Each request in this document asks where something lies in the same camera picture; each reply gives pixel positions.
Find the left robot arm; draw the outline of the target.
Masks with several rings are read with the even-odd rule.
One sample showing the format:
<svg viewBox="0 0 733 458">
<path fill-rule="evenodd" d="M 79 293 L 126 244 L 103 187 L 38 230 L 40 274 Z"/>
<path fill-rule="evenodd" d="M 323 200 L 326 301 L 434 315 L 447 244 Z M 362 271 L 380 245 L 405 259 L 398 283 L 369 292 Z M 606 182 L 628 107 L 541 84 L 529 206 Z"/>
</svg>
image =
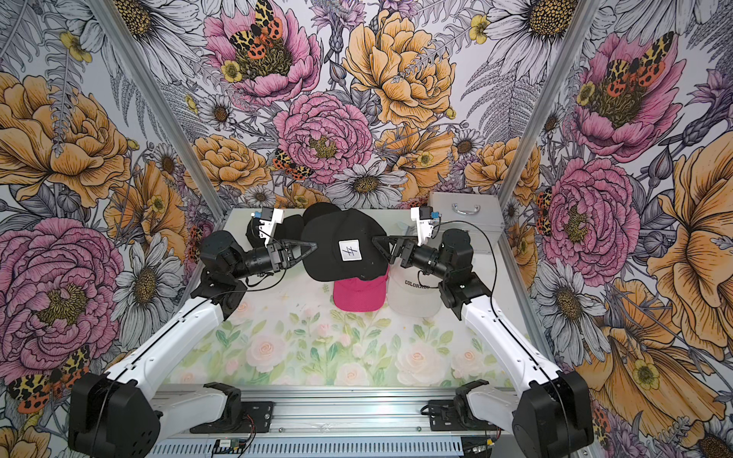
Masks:
<svg viewBox="0 0 733 458">
<path fill-rule="evenodd" d="M 197 343 L 237 310 L 248 290 L 245 279 L 284 272 L 316 248 L 314 242 L 273 240 L 246 251 L 227 231 L 205 238 L 200 282 L 182 309 L 118 364 L 74 384 L 69 448 L 90 457 L 145 457 L 157 442 L 193 427 L 236 431 L 244 419 L 236 387 L 208 383 L 162 403 L 154 398 Z"/>
</svg>

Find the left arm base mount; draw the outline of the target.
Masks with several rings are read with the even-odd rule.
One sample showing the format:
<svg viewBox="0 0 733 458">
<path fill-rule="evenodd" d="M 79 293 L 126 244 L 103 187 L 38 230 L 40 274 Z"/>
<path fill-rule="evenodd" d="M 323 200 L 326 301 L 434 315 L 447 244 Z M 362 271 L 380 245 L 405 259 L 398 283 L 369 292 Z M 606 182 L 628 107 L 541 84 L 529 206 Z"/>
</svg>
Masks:
<svg viewBox="0 0 733 458">
<path fill-rule="evenodd" d="M 232 385 L 208 383 L 205 389 L 214 389 L 225 395 L 223 413 L 212 422 L 191 427 L 193 434 L 268 433 L 275 403 L 271 401 L 244 401 L 242 391 Z"/>
</svg>

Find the black cap with white logo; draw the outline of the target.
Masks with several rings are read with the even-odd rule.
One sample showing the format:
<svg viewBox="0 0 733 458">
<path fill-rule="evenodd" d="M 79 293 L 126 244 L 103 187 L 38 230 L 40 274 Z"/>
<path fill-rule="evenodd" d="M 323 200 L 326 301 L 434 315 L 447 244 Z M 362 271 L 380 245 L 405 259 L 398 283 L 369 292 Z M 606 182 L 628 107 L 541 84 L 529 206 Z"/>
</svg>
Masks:
<svg viewBox="0 0 733 458">
<path fill-rule="evenodd" d="M 355 209 L 320 215 L 305 224 L 303 242 L 317 245 L 303 261 L 317 282 L 373 281 L 387 273 L 387 260 L 373 243 L 387 233 L 378 221 Z"/>
</svg>

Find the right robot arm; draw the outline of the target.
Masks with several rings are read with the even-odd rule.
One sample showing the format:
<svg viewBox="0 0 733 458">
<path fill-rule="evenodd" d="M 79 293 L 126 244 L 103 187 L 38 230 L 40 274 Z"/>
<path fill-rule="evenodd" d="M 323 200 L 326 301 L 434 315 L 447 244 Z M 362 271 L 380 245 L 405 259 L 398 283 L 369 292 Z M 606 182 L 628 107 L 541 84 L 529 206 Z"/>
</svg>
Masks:
<svg viewBox="0 0 733 458">
<path fill-rule="evenodd" d="M 576 372 L 564 372 L 511 323 L 473 270 L 473 248 L 467 232 L 450 229 L 437 248 L 416 237 L 377 236 L 372 240 L 388 263 L 400 263 L 438 278 L 445 307 L 502 364 L 513 393 L 475 381 L 456 389 L 454 411 L 467 429 L 490 424 L 515 437 L 527 457 L 569 457 L 593 444 L 588 385 Z"/>
</svg>

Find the white Colorado cap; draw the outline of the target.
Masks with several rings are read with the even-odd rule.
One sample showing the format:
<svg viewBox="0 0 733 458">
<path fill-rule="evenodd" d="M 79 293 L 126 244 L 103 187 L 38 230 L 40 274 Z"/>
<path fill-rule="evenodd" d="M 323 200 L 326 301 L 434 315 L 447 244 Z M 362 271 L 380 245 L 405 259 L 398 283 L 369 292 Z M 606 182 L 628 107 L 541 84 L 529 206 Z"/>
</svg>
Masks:
<svg viewBox="0 0 733 458">
<path fill-rule="evenodd" d="M 416 267 L 391 265 L 387 281 L 387 304 L 399 315 L 431 318 L 443 307 L 439 282 L 439 278 L 428 276 Z"/>
</svg>

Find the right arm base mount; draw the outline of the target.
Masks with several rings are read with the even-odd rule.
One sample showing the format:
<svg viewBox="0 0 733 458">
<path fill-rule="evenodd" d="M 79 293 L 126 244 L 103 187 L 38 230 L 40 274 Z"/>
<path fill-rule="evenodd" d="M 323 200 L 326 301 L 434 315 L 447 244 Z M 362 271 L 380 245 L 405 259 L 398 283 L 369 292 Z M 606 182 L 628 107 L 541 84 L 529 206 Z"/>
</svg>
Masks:
<svg viewBox="0 0 733 458">
<path fill-rule="evenodd" d="M 456 389 L 452 400 L 430 400 L 421 408 L 420 414 L 429 418 L 433 432 L 501 431 L 500 427 L 479 420 L 469 407 L 469 392 L 485 385 L 490 383 L 483 379 L 462 385 Z"/>
</svg>

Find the pink cap back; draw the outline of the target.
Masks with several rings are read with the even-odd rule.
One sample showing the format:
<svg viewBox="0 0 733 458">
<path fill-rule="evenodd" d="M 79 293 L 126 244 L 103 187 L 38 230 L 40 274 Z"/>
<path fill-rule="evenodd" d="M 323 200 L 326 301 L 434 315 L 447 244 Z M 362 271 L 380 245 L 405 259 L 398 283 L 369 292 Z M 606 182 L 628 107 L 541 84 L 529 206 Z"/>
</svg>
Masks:
<svg viewBox="0 0 733 458">
<path fill-rule="evenodd" d="M 369 313 L 381 309 L 387 299 L 389 272 L 372 281 L 358 278 L 334 282 L 334 305 L 345 312 Z"/>
</svg>

